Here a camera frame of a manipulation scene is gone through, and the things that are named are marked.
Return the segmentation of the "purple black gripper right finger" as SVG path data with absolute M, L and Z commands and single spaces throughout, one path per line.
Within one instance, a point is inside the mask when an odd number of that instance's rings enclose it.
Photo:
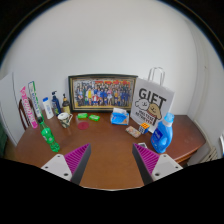
M 136 143 L 133 144 L 132 153 L 145 185 L 182 169 L 168 154 L 159 155 Z

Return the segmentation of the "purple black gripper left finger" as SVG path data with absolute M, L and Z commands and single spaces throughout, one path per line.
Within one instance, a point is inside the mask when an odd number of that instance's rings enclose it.
M 66 155 L 55 155 L 42 169 L 79 185 L 90 155 L 91 145 L 85 144 Z

